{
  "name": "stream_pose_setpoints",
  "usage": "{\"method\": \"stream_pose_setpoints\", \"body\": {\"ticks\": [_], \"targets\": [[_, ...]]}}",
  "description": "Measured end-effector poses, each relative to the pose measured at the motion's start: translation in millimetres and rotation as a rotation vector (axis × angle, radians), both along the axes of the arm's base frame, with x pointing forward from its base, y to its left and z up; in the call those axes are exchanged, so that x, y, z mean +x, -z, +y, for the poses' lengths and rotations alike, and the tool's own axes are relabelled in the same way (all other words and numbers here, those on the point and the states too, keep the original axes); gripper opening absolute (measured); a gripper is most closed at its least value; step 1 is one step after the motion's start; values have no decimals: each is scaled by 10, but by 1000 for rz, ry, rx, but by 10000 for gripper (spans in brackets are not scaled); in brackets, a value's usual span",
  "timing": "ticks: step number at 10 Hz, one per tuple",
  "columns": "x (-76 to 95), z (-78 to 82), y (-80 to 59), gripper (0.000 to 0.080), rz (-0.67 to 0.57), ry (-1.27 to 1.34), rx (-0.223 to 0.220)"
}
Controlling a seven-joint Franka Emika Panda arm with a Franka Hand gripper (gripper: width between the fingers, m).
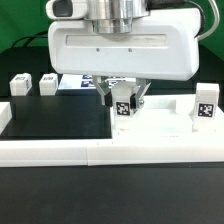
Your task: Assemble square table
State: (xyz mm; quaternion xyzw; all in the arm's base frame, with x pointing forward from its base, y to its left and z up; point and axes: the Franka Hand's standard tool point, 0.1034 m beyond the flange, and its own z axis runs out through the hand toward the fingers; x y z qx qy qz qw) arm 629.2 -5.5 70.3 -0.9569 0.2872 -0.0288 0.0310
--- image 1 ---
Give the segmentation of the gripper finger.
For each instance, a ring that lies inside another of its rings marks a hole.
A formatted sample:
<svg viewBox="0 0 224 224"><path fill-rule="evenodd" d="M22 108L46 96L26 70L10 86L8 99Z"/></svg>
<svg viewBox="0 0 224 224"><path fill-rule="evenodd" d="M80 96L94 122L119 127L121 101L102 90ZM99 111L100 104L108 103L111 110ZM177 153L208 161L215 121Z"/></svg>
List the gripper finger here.
<svg viewBox="0 0 224 224"><path fill-rule="evenodd" d="M132 109L141 109L144 105L144 95L151 85L150 79L137 79L135 81L136 90L130 97L130 107Z"/></svg>
<svg viewBox="0 0 224 224"><path fill-rule="evenodd" d="M94 76L93 84L101 96L102 104L104 106L111 107L112 106L112 95L111 95L111 90L109 88L109 84L106 81L106 78L103 76Z"/></svg>

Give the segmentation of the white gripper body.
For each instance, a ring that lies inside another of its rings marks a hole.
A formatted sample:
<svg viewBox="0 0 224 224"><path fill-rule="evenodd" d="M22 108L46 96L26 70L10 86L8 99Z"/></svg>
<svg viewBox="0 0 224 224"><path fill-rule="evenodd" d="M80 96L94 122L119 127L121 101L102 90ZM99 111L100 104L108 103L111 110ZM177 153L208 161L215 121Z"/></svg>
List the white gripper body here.
<svg viewBox="0 0 224 224"><path fill-rule="evenodd" d="M198 70L195 8L153 10L126 34L97 34L85 20L55 21L48 31L52 67L62 74L188 80Z"/></svg>

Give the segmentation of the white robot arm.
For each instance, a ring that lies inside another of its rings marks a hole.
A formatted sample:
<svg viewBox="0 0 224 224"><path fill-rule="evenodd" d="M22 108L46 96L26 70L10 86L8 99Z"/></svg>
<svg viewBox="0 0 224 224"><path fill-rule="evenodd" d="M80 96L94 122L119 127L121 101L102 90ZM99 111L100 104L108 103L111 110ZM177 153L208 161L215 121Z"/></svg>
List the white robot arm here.
<svg viewBox="0 0 224 224"><path fill-rule="evenodd" d="M112 105L104 77L138 80L128 98L138 108L150 79L187 80L199 67L199 9L187 0L49 0L46 13L52 67L59 73L88 74Z"/></svg>

